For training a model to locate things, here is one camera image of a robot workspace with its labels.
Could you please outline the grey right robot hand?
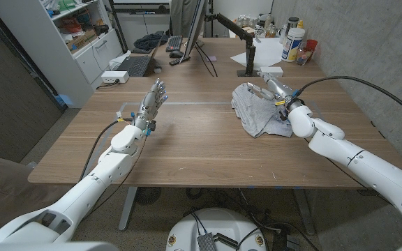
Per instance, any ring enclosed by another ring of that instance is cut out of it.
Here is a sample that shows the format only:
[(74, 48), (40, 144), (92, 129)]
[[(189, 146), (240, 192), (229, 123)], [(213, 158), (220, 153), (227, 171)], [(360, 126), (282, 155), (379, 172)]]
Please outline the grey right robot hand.
[(275, 101), (276, 105), (283, 105), (288, 112), (305, 105), (303, 100), (295, 97), (296, 91), (293, 91), (289, 86), (277, 80), (272, 74), (258, 72), (258, 75), (266, 82), (268, 89), (260, 88), (248, 82), (246, 85), (250, 91), (259, 94), (266, 100)]

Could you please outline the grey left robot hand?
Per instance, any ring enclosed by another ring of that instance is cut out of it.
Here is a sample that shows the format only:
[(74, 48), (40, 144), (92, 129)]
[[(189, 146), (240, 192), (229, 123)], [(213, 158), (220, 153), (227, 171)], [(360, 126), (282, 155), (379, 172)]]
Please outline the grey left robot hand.
[(168, 99), (165, 90), (165, 83), (159, 78), (151, 85), (150, 90), (146, 93), (140, 102), (139, 110), (134, 118), (134, 126), (141, 130), (147, 127), (148, 122), (154, 120), (158, 113), (159, 107)]

